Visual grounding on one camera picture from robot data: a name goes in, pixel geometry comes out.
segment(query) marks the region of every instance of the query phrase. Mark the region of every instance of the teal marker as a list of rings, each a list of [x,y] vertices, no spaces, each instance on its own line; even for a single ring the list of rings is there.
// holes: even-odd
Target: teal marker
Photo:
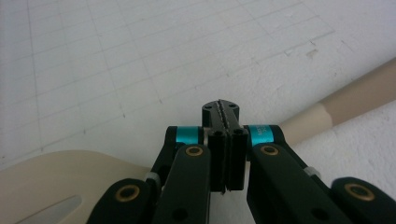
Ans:
[[[198,144],[198,126],[177,126],[176,142]]]
[[[254,147],[259,143],[274,142],[274,134],[269,125],[248,125],[250,130],[251,146]]]

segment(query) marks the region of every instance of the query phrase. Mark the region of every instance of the gold ring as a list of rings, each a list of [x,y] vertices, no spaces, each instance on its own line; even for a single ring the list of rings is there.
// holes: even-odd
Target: gold ring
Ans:
[[[116,200],[120,203],[127,203],[135,198],[140,193],[140,188],[136,185],[125,185],[116,193]]]
[[[372,191],[359,184],[345,184],[345,189],[350,195],[362,201],[370,202],[375,198]],[[356,189],[363,190],[363,192],[359,193]]]

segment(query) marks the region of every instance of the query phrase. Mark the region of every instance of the beige plastic part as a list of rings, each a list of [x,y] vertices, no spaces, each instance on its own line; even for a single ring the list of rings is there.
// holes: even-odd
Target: beige plastic part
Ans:
[[[293,146],[332,127],[332,117],[323,104],[317,103],[304,112],[279,124],[286,142]]]
[[[292,146],[394,100],[396,58],[282,122],[279,127]]]
[[[149,168],[92,151],[53,152],[0,172],[0,223],[17,223],[78,196],[81,204],[58,223],[86,223],[105,191],[124,178],[144,179]]]

